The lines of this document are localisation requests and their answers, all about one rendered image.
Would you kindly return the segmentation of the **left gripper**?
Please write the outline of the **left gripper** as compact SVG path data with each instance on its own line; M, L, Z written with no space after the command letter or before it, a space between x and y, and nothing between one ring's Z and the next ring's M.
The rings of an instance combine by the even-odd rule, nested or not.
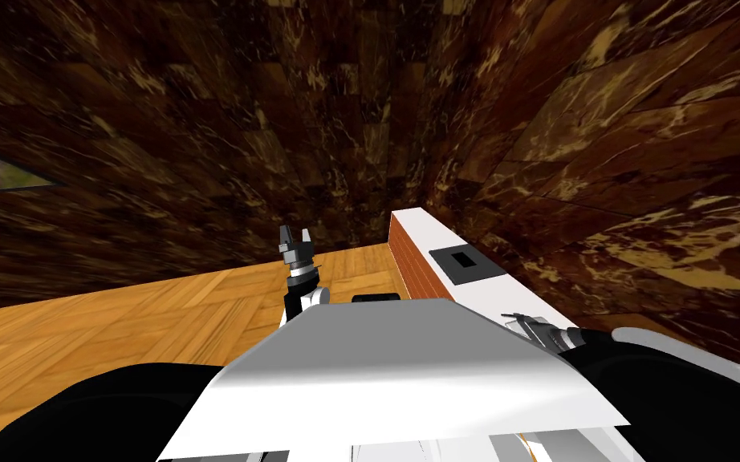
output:
M279 227L279 252L286 265L308 266L314 258L314 246L309 229L302 229L302 241L293 242L290 227Z

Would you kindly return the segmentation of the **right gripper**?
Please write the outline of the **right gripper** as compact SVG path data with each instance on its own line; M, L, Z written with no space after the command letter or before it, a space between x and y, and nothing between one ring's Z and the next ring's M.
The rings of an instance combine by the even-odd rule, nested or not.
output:
M543 317L531 317L521 313L502 313L504 318L514 318L505 323L505 327L529 340L537 342L549 351L567 351L567 341L564 338L565 330L561 330L547 322L540 322Z

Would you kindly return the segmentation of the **white-topped brick counter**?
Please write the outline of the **white-topped brick counter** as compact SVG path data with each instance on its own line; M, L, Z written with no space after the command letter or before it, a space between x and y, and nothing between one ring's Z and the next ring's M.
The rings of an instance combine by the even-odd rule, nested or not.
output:
M502 313L544 318L557 327L575 324L509 274L455 286L429 254L466 242L423 208L392 212L388 245L411 298L448 298L495 322Z

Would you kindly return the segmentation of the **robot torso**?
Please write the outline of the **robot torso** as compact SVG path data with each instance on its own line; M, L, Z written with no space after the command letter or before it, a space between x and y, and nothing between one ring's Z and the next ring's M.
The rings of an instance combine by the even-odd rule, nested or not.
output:
M644 462L573 367L446 299L323 304L217 373L161 453L187 462Z

